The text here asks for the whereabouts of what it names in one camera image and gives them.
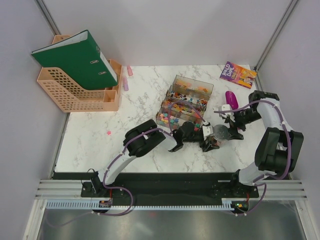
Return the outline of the clear bin opaque star candies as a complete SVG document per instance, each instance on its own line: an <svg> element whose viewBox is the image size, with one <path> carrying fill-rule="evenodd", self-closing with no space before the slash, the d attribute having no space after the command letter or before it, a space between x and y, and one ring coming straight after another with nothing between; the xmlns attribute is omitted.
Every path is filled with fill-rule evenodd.
<svg viewBox="0 0 320 240"><path fill-rule="evenodd" d="M170 113L170 117L168 117L168 113L166 111L159 111L156 114L156 123L162 127L171 127L172 129L178 129L185 122L192 122L196 128L199 128L202 123L202 120L195 116L186 115L181 112L175 111L172 111Z"/></svg>

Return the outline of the magenta plastic scoop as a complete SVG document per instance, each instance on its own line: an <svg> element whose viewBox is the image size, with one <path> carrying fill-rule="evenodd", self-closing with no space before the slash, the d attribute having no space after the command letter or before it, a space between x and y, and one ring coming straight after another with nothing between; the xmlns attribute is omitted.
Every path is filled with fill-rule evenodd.
<svg viewBox="0 0 320 240"><path fill-rule="evenodd" d="M226 103L230 105L232 110L236 110L239 108L236 95L232 91L228 90L225 92L225 100L226 100Z"/></svg>

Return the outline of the clear bin lollipops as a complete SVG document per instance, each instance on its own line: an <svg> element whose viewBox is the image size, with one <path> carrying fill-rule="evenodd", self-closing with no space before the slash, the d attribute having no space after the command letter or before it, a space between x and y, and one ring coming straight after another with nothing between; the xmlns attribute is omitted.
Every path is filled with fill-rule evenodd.
<svg viewBox="0 0 320 240"><path fill-rule="evenodd" d="M166 92L166 96L174 100L182 100L202 107L206 107L210 99L209 95L203 94L202 92L176 85L170 86Z"/></svg>

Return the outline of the clear bin translucent star candies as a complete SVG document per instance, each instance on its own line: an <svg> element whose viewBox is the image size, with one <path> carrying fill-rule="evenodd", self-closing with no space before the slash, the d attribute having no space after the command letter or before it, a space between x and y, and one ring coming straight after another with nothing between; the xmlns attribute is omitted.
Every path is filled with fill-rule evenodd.
<svg viewBox="0 0 320 240"><path fill-rule="evenodd" d="M161 104L161 110L163 112L169 112L169 107L171 106L171 109L170 109L170 113L172 111L174 112L177 112L177 113L182 113L182 114L185 114L185 115L189 115L189 116L194 116L196 118L200 118L200 116L203 116L205 111L206 111L206 108L207 108L207 105L206 106L201 106L201 105L195 105L195 104L192 104L190 103L199 113L196 113L196 111L191 107L189 106L188 104L186 103L173 103L173 101L170 101L170 100L164 100Z"/></svg>

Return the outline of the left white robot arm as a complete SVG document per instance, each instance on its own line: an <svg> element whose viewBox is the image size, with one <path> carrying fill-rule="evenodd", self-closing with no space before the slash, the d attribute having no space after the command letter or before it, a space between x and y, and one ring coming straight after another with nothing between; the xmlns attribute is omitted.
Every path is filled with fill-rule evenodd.
<svg viewBox="0 0 320 240"><path fill-rule="evenodd" d="M123 150L104 168L93 173L90 178L92 191L99 197L106 196L110 185L133 160L145 156L157 146L174 153L182 149L184 143L198 143L203 152L220 148L214 138L214 128L208 122L196 128L193 122L186 121L172 132L163 130L152 119L138 125L125 134Z"/></svg>

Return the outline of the clear jar lid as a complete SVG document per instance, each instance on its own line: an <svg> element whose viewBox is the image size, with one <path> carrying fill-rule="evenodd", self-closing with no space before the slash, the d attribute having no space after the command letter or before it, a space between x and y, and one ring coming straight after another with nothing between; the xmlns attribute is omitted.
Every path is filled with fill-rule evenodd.
<svg viewBox="0 0 320 240"><path fill-rule="evenodd" d="M217 141L227 141L229 138L229 129L223 124L217 124L213 127L213 137Z"/></svg>

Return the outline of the clear bin popsicle candies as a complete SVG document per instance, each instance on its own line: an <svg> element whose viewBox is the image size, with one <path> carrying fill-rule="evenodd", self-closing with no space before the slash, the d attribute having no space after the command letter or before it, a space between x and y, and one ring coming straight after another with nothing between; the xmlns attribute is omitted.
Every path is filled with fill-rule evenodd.
<svg viewBox="0 0 320 240"><path fill-rule="evenodd" d="M172 87L183 90L191 90L208 96L212 94L214 89L214 85L212 83L207 83L180 75L175 76Z"/></svg>

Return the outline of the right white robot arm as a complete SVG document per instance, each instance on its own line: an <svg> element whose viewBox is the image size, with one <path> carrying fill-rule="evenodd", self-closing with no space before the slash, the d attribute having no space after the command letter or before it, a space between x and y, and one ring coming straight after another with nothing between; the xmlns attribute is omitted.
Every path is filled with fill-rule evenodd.
<svg viewBox="0 0 320 240"><path fill-rule="evenodd" d="M277 94L255 90L248 97L248 104L232 109L224 104L219 115L232 130L245 130L246 125L262 120L265 132L248 167L240 169L238 179L229 184L229 191L235 197L242 196L251 186L265 178L284 179L295 169L304 136L293 130L280 108Z"/></svg>

